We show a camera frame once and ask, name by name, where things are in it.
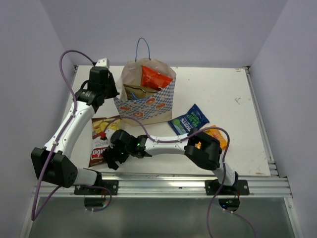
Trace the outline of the red Lerna snack bag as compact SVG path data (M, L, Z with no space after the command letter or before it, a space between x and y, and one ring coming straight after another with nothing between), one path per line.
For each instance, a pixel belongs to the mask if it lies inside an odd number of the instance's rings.
M149 67L142 66L141 86L160 91L172 81L172 78L160 74Z

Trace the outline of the aluminium mounting rail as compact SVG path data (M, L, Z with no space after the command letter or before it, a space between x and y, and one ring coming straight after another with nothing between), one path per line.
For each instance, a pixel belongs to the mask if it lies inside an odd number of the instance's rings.
M102 174L103 180L118 184L117 198L208 198L205 181L215 176L182 176L155 174ZM240 177L248 183L248 198L290 198L287 178Z

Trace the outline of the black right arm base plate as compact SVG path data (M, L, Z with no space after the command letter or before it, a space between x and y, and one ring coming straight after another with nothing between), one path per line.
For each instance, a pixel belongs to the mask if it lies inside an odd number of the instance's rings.
M220 188L220 183L217 179L205 181L206 195L213 196ZM249 186L246 180L238 180L233 186L224 185L218 195L249 195Z

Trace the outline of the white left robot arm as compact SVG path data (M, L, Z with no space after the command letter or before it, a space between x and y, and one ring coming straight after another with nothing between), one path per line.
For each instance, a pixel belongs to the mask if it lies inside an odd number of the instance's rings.
M70 157L81 132L106 99L118 95L112 73L107 67L94 66L89 78L73 94L68 114L53 137L41 148L34 148L31 160L39 181L69 188L85 185L96 195L102 191L103 182L98 173L76 167Z

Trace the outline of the blue checkered paper bag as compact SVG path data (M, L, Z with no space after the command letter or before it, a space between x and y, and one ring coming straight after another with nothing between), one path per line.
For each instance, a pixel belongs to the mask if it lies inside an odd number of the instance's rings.
M173 81L156 94L142 100L128 100L124 84L141 86L142 66L166 75ZM120 95L115 97L114 104L122 117L132 117L142 124L165 122L172 118L176 73L166 63L151 57L148 42L141 37L137 41L135 58L126 63L117 81Z

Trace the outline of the blue Burts snack bag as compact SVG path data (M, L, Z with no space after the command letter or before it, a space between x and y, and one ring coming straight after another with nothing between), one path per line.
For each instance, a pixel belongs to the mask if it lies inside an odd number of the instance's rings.
M201 109L194 104L186 114L168 121L168 124L177 135L183 135L193 128L200 129L209 122Z

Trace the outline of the light blue cassava chips bag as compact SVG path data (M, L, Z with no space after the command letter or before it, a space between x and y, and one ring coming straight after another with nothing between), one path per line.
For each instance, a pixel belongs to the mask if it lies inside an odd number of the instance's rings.
M123 86L124 86L128 100L142 100L158 92L158 90L144 87L144 86L127 85L127 84L124 84Z

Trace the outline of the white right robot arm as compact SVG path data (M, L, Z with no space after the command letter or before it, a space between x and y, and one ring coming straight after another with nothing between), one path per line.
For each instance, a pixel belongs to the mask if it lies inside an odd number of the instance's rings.
M118 163L124 163L129 156L136 158L156 155L184 155L203 170L212 171L218 178L220 188L225 194L233 194L238 189L238 174L225 163L225 152L219 140L196 128L189 133L174 137L134 137L120 129L106 132L109 146L102 152L102 158L108 167L118 169Z

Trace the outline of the yellow snack bag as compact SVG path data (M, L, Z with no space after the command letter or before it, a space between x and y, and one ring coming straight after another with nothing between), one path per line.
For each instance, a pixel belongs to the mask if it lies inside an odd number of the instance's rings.
M207 129L198 133L197 135L200 135L201 133L205 133L218 140L223 151L227 148L227 139L224 137L223 132L221 132L219 129Z

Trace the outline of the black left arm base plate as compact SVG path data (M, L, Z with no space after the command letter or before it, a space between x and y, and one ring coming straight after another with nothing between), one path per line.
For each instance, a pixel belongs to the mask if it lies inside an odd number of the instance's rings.
M117 195L119 188L118 180L102 180L97 185L77 185L74 189L75 195Z

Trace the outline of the Chuba cassava chips bag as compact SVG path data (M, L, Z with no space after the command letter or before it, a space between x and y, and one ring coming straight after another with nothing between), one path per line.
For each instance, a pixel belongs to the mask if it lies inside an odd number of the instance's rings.
M105 137L105 128L118 130L121 128L121 119L112 123L113 118L93 118L92 119L92 151L90 154L89 167L103 163L103 151L108 147L108 142L103 139Z

